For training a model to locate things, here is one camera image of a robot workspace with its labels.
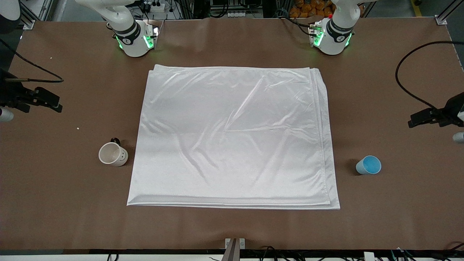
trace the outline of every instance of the light blue paper cup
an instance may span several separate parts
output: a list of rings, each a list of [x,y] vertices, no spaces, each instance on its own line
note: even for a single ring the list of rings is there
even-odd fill
[[[380,160],[374,156],[365,156],[364,159],[356,164],[356,170],[362,175],[377,174],[381,169],[382,164]]]

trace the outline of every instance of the folded white sheet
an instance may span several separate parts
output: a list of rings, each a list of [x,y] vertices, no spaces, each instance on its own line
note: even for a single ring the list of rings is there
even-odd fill
[[[127,205],[340,209],[319,70],[156,65]]]

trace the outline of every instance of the brown paper surface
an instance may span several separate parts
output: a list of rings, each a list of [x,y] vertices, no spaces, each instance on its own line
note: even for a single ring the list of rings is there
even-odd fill
[[[409,129],[425,105],[395,83],[399,60],[413,48],[449,40],[433,18],[360,19],[350,46],[327,56],[277,19],[165,22],[157,50],[125,55],[103,22],[37,22],[18,52],[62,76],[42,86],[63,112],[33,107],[0,124],[0,248],[221,248],[242,237],[247,248],[443,249],[462,241],[464,146],[455,126]],[[148,71],[167,66],[319,68],[329,95],[341,210],[238,210],[127,207]],[[19,78],[51,78],[15,58]],[[413,54],[404,86],[437,107],[462,92],[464,73],[451,45]],[[129,152],[120,168],[97,154],[112,137]],[[358,176],[366,155],[377,175]]]

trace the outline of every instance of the floor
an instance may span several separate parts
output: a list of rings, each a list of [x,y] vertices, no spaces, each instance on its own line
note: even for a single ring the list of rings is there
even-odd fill
[[[368,14],[368,17],[433,16],[435,14],[439,14],[450,2],[451,0],[423,0],[423,3],[419,6],[419,8],[414,10],[411,0],[380,0],[375,3],[374,7]],[[173,12],[166,11],[165,13],[152,13],[153,15],[150,15],[150,18],[161,20],[164,19],[167,14],[168,19],[178,19],[180,14],[176,7],[173,7]],[[140,12],[135,8],[132,9],[132,12],[135,15],[140,14]],[[52,20],[72,22],[102,21],[103,19],[97,12],[79,5],[75,0],[57,0]],[[447,27],[451,38],[454,41],[464,41],[464,5],[459,6],[454,13],[448,17],[447,21]],[[21,30],[17,30],[11,34],[2,35],[1,38],[9,43],[13,48],[16,48],[21,33]],[[464,46],[456,46],[456,50],[460,59],[464,60]],[[0,59],[0,67],[8,69],[12,56],[11,52],[9,52],[4,46],[0,46],[0,57],[2,58]]]

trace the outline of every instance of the metal frame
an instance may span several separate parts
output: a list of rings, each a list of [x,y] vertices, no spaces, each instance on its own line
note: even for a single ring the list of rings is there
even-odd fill
[[[446,18],[463,2],[464,0],[454,0],[439,15],[435,15],[437,25],[447,25],[448,22],[446,22]]]
[[[32,30],[34,28],[35,21],[47,21],[54,0],[45,0],[42,8],[40,9],[39,15],[36,15],[31,9],[29,9],[22,1],[19,1],[21,7],[21,22],[23,24],[23,30]]]
[[[227,0],[228,1],[228,8],[227,8],[227,13],[233,12],[233,11],[239,11],[243,13],[252,13],[253,11],[259,11],[262,10],[262,5],[264,1],[259,1],[259,7],[245,7],[243,6],[245,4],[245,0],[240,0],[242,2],[242,5],[240,5],[239,0]],[[214,4],[213,0],[209,1],[210,4],[210,10],[212,12],[215,12],[217,14],[222,13],[224,10],[224,4]]]
[[[174,0],[180,5],[180,11],[182,12],[182,18],[183,19],[195,19],[193,16],[193,11],[190,7],[190,1],[189,0]]]
[[[231,239],[227,245],[226,252],[222,256],[221,261],[239,261],[240,260],[240,242],[238,239]]]
[[[276,0],[276,10],[274,17],[283,15],[289,16],[291,7],[293,6],[293,0]]]
[[[405,255],[408,258],[414,258],[417,261],[436,261],[435,257],[449,257],[457,253],[453,249],[448,250],[312,250],[298,249],[289,250],[292,252],[301,253],[307,261],[319,261],[321,258],[328,261],[344,261],[346,258],[360,259],[366,256],[365,251],[373,252],[375,257],[381,260],[397,259],[402,260]],[[111,260],[115,260],[116,254],[119,255],[119,261],[212,261],[223,258],[224,249],[75,249],[75,250],[22,250],[22,255],[9,255],[18,253],[17,250],[0,251],[0,260],[2,261],[102,261],[107,259],[109,254]],[[266,251],[264,249],[244,249],[241,251],[242,258],[248,261],[261,260],[266,253],[266,259],[273,260],[277,256],[274,251]],[[460,255],[458,257],[450,257],[448,261],[462,261]]]
[[[369,2],[366,6],[364,6],[364,13],[362,14],[361,17],[366,18],[369,13],[371,12],[372,8],[375,6],[375,3],[377,2]]]
[[[230,241],[231,241],[230,238],[226,238],[226,246],[225,246],[225,248],[227,248],[229,246]],[[240,243],[240,249],[245,249],[245,238],[240,238],[240,240],[238,242]]]

